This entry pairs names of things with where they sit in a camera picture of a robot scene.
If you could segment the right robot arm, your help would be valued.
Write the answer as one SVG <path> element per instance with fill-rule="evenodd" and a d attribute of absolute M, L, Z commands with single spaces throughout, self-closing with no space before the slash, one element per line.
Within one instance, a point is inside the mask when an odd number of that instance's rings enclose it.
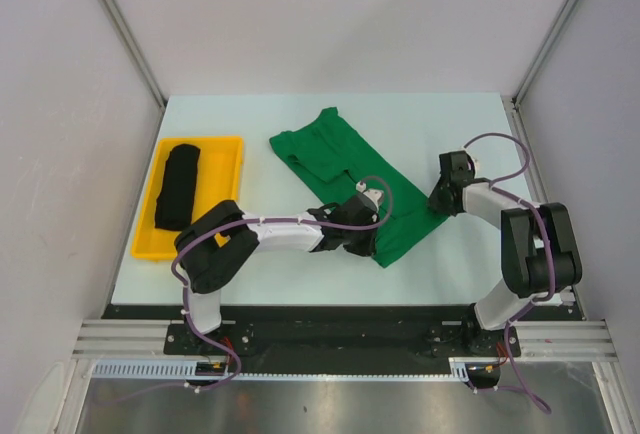
<path fill-rule="evenodd" d="M 473 355 L 484 355 L 497 350 L 511 322 L 578 284 L 582 263 L 565 205 L 535 204 L 477 177 L 464 150 L 441 154 L 439 166 L 428 208 L 447 216 L 475 216 L 500 233 L 502 278 L 468 308 L 461 325 L 462 346 Z"/>

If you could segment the green t-shirt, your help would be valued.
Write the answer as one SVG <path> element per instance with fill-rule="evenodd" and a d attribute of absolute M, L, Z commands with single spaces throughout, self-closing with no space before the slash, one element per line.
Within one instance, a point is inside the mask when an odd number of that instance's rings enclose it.
<path fill-rule="evenodd" d="M 375 177 L 388 184 L 393 201 L 386 201 L 381 213 L 390 210 L 391 216 L 378 230 L 373 256 L 383 268 L 398 261 L 447 220 L 428 208 L 428 197 L 370 146 L 335 107 L 323 109 L 299 130 L 271 137 L 269 144 L 324 204 L 345 202 L 361 180 L 375 188 L 381 186 Z"/>

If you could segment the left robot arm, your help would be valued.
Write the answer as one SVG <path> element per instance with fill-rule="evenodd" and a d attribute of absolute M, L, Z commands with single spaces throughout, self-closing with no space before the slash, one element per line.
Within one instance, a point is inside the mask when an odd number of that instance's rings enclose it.
<path fill-rule="evenodd" d="M 222 201 L 182 231 L 174 241 L 172 270 L 183 283 L 186 341 L 197 352 L 214 351 L 221 341 L 221 289 L 250 256 L 267 251 L 333 251 L 361 257 L 375 254 L 385 193 L 365 188 L 342 204 L 330 203 L 289 217 L 258 217 L 233 200 Z"/>

